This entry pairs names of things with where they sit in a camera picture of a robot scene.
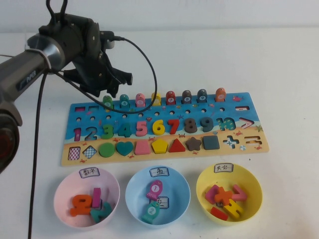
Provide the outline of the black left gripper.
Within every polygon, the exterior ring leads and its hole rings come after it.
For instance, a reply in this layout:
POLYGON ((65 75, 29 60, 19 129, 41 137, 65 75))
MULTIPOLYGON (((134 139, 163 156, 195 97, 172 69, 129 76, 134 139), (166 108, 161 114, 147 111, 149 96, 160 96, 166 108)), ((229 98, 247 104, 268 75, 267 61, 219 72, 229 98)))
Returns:
POLYGON ((104 90, 116 97, 117 84, 114 84, 112 72, 121 84, 133 83, 132 73, 113 68, 102 52, 99 25, 88 21, 83 28, 84 50, 72 60, 75 69, 66 70, 63 74, 68 80, 79 84, 80 89, 96 97, 104 90))

